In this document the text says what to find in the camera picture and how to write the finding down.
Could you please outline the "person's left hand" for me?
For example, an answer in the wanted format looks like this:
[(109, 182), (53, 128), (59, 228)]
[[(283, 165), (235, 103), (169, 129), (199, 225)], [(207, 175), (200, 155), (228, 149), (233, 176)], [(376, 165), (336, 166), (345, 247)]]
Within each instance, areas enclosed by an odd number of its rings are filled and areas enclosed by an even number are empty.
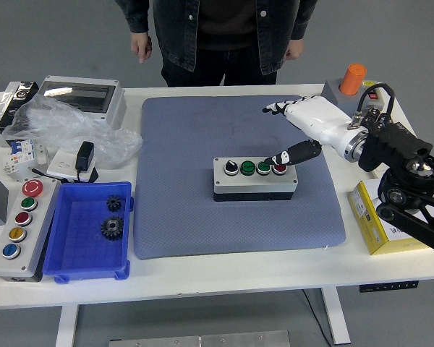
[(305, 50), (305, 42), (303, 39), (290, 40), (286, 48), (284, 58), (287, 61), (298, 59)]

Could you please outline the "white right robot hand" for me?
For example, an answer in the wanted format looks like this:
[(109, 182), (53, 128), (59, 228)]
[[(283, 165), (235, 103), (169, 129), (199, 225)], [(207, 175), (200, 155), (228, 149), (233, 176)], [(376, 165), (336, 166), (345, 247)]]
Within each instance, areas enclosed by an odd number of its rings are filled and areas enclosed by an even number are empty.
[(282, 114), (309, 139), (264, 160), (272, 166), (292, 166), (320, 155), (322, 146), (331, 146), (340, 157), (353, 163), (362, 154), (367, 137), (363, 126), (352, 126), (352, 119), (322, 96), (277, 102), (263, 111)]

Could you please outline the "person's right hand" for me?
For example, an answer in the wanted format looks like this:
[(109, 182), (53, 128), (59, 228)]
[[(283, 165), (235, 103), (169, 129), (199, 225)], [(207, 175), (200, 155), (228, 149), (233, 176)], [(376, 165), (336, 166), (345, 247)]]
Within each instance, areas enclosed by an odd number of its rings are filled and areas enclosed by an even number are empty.
[(148, 32), (130, 33), (130, 48), (139, 63), (145, 63), (151, 57), (153, 50), (152, 40)]

